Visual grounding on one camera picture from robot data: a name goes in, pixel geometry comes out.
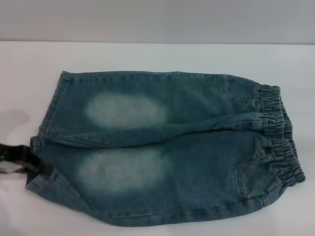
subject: stitching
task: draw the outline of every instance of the stitching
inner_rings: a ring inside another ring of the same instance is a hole
[[[296,180],[298,180],[298,178],[297,178],[297,176],[296,176],[296,174],[295,174],[295,172],[293,171],[293,169],[292,169],[292,166],[289,164],[289,162],[287,161],[287,158],[286,158],[286,156],[285,156],[285,154],[284,154],[284,147],[283,147],[283,145],[280,143],[280,145],[281,145],[281,149],[282,149],[282,153],[283,153],[283,158],[285,159],[285,162],[287,163],[287,165],[290,167],[290,170],[291,170],[291,172],[293,173],[293,176],[295,177],[295,179]]]
[[[265,207],[270,205],[270,202],[269,202],[269,200],[268,200],[266,195],[262,196],[261,198],[264,201]]]
[[[247,122],[260,122],[261,120],[246,120],[246,121],[240,121],[240,122],[236,122],[236,123],[231,123],[231,124],[226,124],[226,125],[223,125],[223,126],[218,126],[217,129],[219,128],[224,128],[224,127],[227,127],[227,126],[233,126],[233,125],[237,125],[237,124],[242,124],[242,123],[247,123]],[[203,131],[192,131],[192,132],[188,132],[188,133],[185,133],[185,134],[189,134],[189,133],[201,133]],[[170,138],[174,138],[174,137],[178,137],[178,136],[181,136],[181,135],[184,135],[184,134],[178,134],[178,135],[175,135],[175,136],[172,136]],[[73,136],[54,136],[54,135],[47,135],[45,136],[45,138],[49,139],[49,138],[55,138],[55,139],[63,139],[63,140],[83,140],[83,141],[92,141],[92,142],[95,142],[95,143],[98,143],[98,144],[105,144],[105,145],[133,145],[133,143],[117,143],[117,142],[104,142],[104,141],[100,141],[100,140],[95,140],[95,139],[91,139],[89,137],[76,137],[76,135],[73,135]]]
[[[140,75],[150,75],[150,76],[157,76],[157,77],[162,77],[162,76],[169,76],[169,75],[183,75],[183,76],[187,76],[187,77],[193,77],[194,75],[198,76],[198,75],[203,75],[203,73],[189,73],[189,72],[161,72],[163,73],[162,75],[156,74],[156,72],[149,72],[149,73],[143,73],[143,74],[122,74],[122,75],[105,75],[105,76],[91,76],[89,77],[89,79],[107,79],[108,77],[122,77],[125,78],[127,76],[140,76]]]
[[[261,128],[261,134],[264,134],[264,128],[265,128],[265,117],[264,117],[264,113],[263,113],[263,102],[262,102],[262,89],[261,89],[261,86],[260,86],[260,89],[259,89],[259,104],[260,104],[260,112],[261,112],[261,118],[262,118],[262,128]]]
[[[73,184],[71,181],[69,181],[69,179],[68,178],[66,178],[63,174],[61,174],[60,172],[59,172],[59,174],[60,174],[60,176],[62,177],[62,178],[64,178],[64,180],[63,179],[61,179],[61,178],[58,178],[58,177],[56,177],[55,178],[55,181],[56,182],[59,182],[59,184],[61,184],[63,187],[65,187],[65,188],[67,188],[68,190],[70,190],[73,194],[75,194],[78,198],[80,198],[80,199],[82,199],[82,201],[90,208],[90,209],[92,209],[92,207],[90,206],[90,204],[88,204],[88,202],[86,201],[86,199],[84,198],[84,197],[82,197],[82,194],[77,190],[77,188],[74,188],[74,187],[76,187],[76,185],[75,184]]]
[[[262,205],[263,205],[264,207],[266,207],[266,204],[265,204],[263,198],[261,197],[261,198],[259,198],[259,199],[261,200]]]
[[[265,195],[263,195],[263,197],[268,195],[269,193],[271,193],[272,191],[274,191],[276,188],[278,188],[281,185],[283,185],[283,184],[282,183],[278,184],[273,189],[268,191]],[[253,201],[253,200],[261,200],[261,197],[249,199],[249,201]],[[112,215],[111,218],[120,218],[120,219],[122,219],[122,218],[135,218],[135,217],[146,217],[146,216],[157,216],[157,215],[183,214],[183,213],[189,213],[189,212],[195,212],[195,211],[211,210],[211,209],[216,209],[216,208],[224,208],[224,207],[229,207],[229,206],[232,206],[232,205],[242,204],[242,203],[243,202],[237,202],[237,203],[231,203],[231,204],[227,204],[227,205],[223,205],[223,206],[214,206],[214,207],[204,208],[204,209],[193,209],[193,210],[170,212],[170,213],[143,214],[143,215],[134,214],[134,215],[129,215],[129,216],[113,216]]]
[[[247,192],[246,192],[245,185],[244,185],[244,180],[243,180],[244,172],[245,172],[246,168],[247,168],[250,164],[252,164],[252,163],[254,163],[254,162],[256,162],[256,161],[258,161],[258,160],[260,160],[260,159],[262,159],[262,158],[265,158],[266,156],[268,156],[268,154],[263,155],[263,156],[261,156],[261,157],[256,158],[255,160],[252,160],[252,161],[248,162],[247,164],[245,164],[245,165],[240,169],[239,178],[238,178],[238,179],[239,179],[239,184],[240,184],[239,188],[240,188],[240,192],[241,192],[241,194],[242,194],[242,197],[244,198],[245,201],[248,200],[248,196],[247,196]]]
[[[279,168],[278,165],[276,164],[275,157],[274,157],[274,154],[273,154],[272,151],[270,151],[270,155],[271,155],[271,158],[272,158],[272,160],[273,160],[274,166],[278,169],[277,175],[278,175],[279,179],[282,181],[282,183],[285,185],[285,187],[287,187],[286,182],[284,181],[284,179],[282,178],[282,176],[281,176],[281,174],[280,174],[280,173],[281,173],[280,168]]]
[[[262,201],[264,207],[268,206],[268,204],[267,204],[266,199],[264,198],[264,196],[262,196],[260,199],[261,199],[261,201]]]
[[[259,98],[246,99],[246,98],[239,98],[239,97],[231,96],[231,94],[229,94],[228,91],[227,91],[224,76],[222,76],[220,80],[221,80],[221,87],[222,87],[223,94],[226,95],[229,99],[237,100],[237,101],[241,101],[241,102],[254,102],[254,101],[259,101]]]
[[[39,136],[40,138],[40,143],[41,143],[41,159],[43,160],[43,157],[44,157],[44,152],[45,152],[45,149],[44,149],[44,140],[42,139],[41,136]],[[38,189],[35,190],[35,193],[39,193],[47,184],[48,182],[51,180],[51,178],[53,177],[53,173],[47,177],[47,179],[42,182],[41,186],[38,186]]]
[[[178,190],[175,188],[174,179],[173,179],[173,177],[171,176],[171,174],[170,174],[169,171],[170,171],[170,170],[169,170],[169,168],[168,168],[168,169],[167,169],[167,175],[168,175],[168,177],[169,177],[169,179],[170,179],[171,184],[173,185],[173,192],[174,192],[174,195],[175,195],[175,197],[176,197],[176,199],[177,199],[178,206],[180,207],[180,210],[182,210],[182,209],[183,209],[182,202],[181,202],[181,199],[180,199],[180,197],[179,197]]]
[[[52,122],[52,120],[53,120],[53,118],[54,118],[54,116],[55,116],[55,114],[56,114],[56,110],[57,110],[57,108],[58,108],[58,106],[59,106],[59,104],[60,104],[60,102],[61,102],[61,100],[62,100],[62,98],[63,98],[63,95],[64,95],[65,91],[66,91],[67,88],[68,88],[70,78],[69,78],[69,80],[65,80],[65,81],[66,81],[66,85],[65,85],[65,87],[63,88],[62,94],[61,94],[61,96],[60,96],[60,98],[59,98],[59,100],[58,100],[58,102],[57,102],[57,105],[56,105],[55,108],[54,108],[54,111],[53,111],[53,113],[52,113],[52,115],[51,115],[51,118],[50,118],[50,120],[49,120],[49,123],[46,125],[45,133],[47,133],[47,130],[50,128],[51,122]]]

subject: white background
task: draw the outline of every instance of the white background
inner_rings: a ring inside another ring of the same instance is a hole
[[[315,44],[315,0],[0,0],[0,40]]]
[[[0,236],[314,236],[315,46],[0,42],[0,143],[29,144],[62,70],[225,73],[277,85],[306,181],[249,215],[148,228],[107,225],[0,175]]]

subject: front pocket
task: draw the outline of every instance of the front pocket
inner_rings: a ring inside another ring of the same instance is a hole
[[[259,99],[260,84],[255,81],[233,76],[222,75],[223,93],[232,100],[250,101]]]
[[[270,153],[261,152],[238,170],[238,183],[244,201],[266,195],[282,184]]]

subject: denim shorts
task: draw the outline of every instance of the denim shorts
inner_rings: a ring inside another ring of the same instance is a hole
[[[118,226],[245,215],[305,180],[277,86],[232,75],[63,72],[26,188]]]

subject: white table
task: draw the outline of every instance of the white table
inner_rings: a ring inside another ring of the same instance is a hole
[[[25,190],[21,174],[0,175],[1,236],[315,235],[315,46],[0,42],[0,143],[29,144],[62,70],[224,73],[280,86],[307,180],[246,216],[120,228]]]

